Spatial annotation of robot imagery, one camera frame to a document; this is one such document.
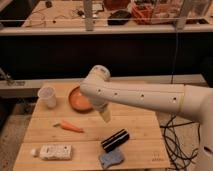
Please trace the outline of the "cream cylindrical pusher tip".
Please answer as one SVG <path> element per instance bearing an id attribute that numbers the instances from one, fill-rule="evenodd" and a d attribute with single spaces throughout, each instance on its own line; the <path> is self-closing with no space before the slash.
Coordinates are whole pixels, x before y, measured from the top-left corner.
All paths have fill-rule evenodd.
<path id="1" fill-rule="evenodd" d="M 102 119 L 108 123 L 110 121 L 110 111 L 108 109 L 104 109 L 101 113 L 100 113 Z"/>

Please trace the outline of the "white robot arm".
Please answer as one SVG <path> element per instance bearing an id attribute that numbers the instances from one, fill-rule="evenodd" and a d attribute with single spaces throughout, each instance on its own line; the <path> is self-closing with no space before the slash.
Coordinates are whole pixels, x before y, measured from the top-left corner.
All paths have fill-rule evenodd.
<path id="1" fill-rule="evenodd" d="M 213 171 L 213 88 L 184 84 L 130 84 L 110 81 L 109 70 L 95 65 L 80 83 L 80 91 L 105 122 L 109 102 L 172 113 L 201 125 L 194 171 Z"/>

